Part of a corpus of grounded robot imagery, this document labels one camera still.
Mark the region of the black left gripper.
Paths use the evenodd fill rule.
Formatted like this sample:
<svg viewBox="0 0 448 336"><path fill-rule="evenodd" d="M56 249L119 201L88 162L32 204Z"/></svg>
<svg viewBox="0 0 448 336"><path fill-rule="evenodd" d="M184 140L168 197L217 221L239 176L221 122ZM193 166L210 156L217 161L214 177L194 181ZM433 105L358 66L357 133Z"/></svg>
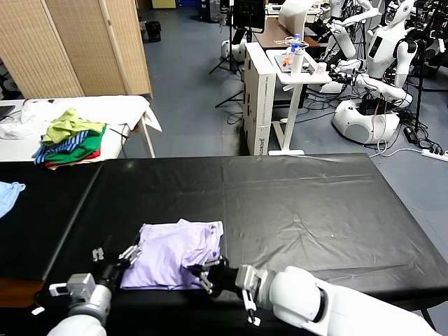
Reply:
<svg viewBox="0 0 448 336"><path fill-rule="evenodd" d="M119 253L106 253L102 247L92 250L94 263L93 277L96 284L115 291L120 285L123 273L127 268L133 266L141 255L140 246L129 246L120 255Z"/></svg>

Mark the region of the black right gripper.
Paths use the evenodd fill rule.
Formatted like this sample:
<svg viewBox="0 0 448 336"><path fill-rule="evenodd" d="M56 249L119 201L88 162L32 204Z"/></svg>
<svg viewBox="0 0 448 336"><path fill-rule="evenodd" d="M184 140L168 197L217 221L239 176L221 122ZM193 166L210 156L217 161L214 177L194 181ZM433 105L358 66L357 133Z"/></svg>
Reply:
<svg viewBox="0 0 448 336"><path fill-rule="evenodd" d="M240 289L235 284L238 269L230 267L227 258L207 261L204 266L210 267L208 278L203 267L191 267L190 272L199 279L207 294L219 296L223 291L229 291L240 295Z"/></svg>

